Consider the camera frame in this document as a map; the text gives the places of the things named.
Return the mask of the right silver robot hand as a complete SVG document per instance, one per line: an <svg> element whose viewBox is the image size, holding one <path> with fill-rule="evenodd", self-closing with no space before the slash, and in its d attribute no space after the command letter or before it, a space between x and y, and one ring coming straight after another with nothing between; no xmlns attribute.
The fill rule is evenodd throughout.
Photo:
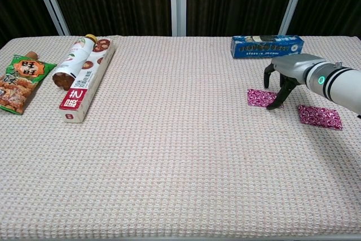
<svg viewBox="0 0 361 241"><path fill-rule="evenodd" d="M272 72L279 72L283 80L275 100L266 109L279 108L296 86L306 84L306 73L313 66L323 62L325 62L323 58L311 54L292 54L272 58L270 65L264 70L264 87L268 89Z"/></svg>

